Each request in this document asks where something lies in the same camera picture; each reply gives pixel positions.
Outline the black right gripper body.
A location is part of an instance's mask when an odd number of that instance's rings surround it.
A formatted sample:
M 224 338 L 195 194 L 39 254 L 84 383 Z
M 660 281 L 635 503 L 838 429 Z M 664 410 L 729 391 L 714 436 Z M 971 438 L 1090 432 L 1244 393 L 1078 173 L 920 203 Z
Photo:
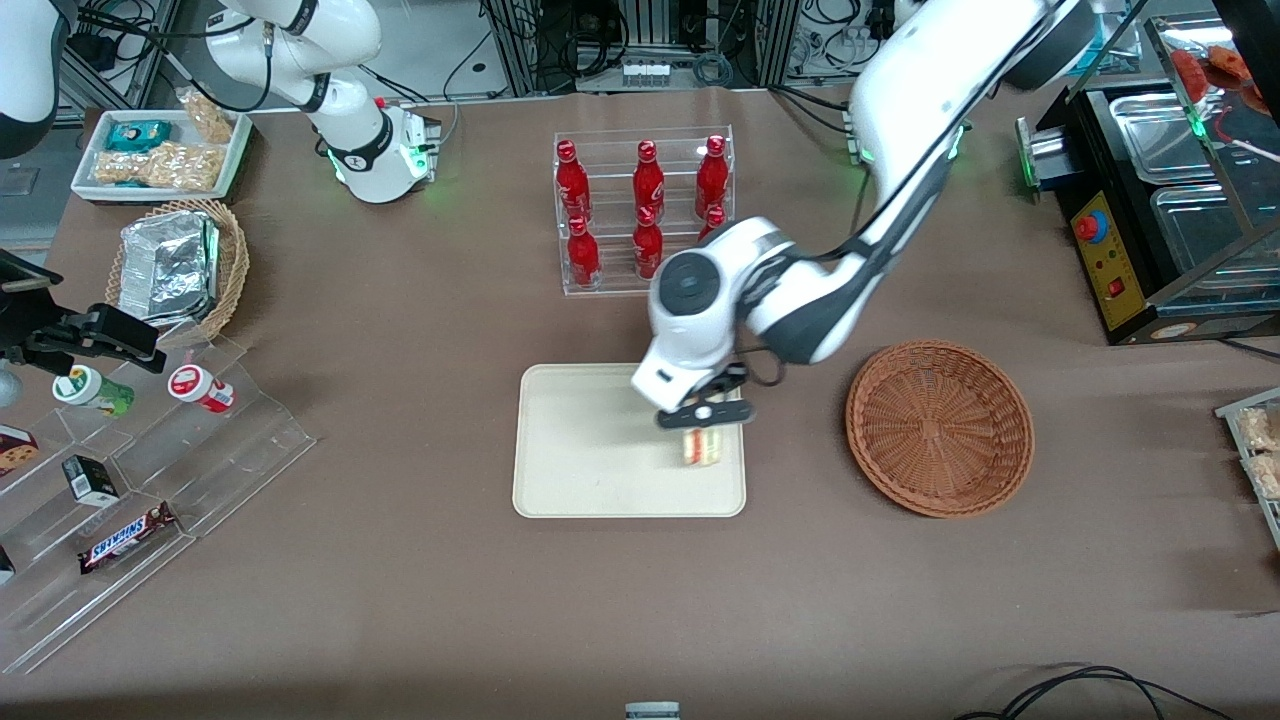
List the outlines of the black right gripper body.
M 1 251 L 1 351 L 15 361 L 28 340 L 61 320 L 50 288 L 61 275 Z

